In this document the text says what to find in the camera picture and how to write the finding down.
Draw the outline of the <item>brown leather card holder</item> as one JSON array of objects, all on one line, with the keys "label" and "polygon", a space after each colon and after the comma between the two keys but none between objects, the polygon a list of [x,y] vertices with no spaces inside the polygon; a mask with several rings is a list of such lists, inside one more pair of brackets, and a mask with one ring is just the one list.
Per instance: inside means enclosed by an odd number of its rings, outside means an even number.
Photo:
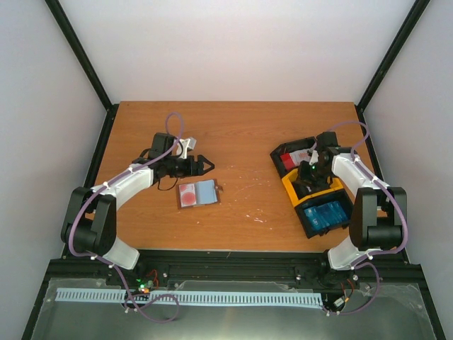
[{"label": "brown leather card holder", "polygon": [[223,191],[223,188],[217,183],[215,179],[196,181],[193,183],[195,184],[197,204],[186,208],[182,208],[179,202],[178,186],[181,184],[178,184],[176,186],[176,198],[179,209],[195,208],[204,205],[214,205],[220,203],[220,193]]}]

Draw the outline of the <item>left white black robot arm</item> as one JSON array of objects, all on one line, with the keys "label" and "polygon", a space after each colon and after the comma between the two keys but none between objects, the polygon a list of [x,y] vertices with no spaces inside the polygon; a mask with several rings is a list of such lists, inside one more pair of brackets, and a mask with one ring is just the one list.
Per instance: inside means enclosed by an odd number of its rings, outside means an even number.
[{"label": "left white black robot arm", "polygon": [[139,251],[117,236],[117,211],[166,176],[184,179],[212,171],[214,163],[206,157],[188,154],[195,145],[193,137],[181,139],[158,132],[150,148],[144,149],[122,173],[101,185],[74,189],[61,231],[70,253],[119,266],[130,284],[143,283],[147,267],[138,261]]}]

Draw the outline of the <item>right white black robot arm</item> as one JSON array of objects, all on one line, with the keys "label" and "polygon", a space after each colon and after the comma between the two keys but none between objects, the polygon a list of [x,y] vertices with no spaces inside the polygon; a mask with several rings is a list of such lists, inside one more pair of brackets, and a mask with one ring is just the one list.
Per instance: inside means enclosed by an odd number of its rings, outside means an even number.
[{"label": "right white black robot arm", "polygon": [[400,252],[408,241],[405,190],[377,177],[354,147],[338,144],[334,131],[318,135],[310,155],[295,180],[304,196],[295,210],[307,236],[348,228],[348,236],[325,251],[319,282],[333,285],[378,255]]}]

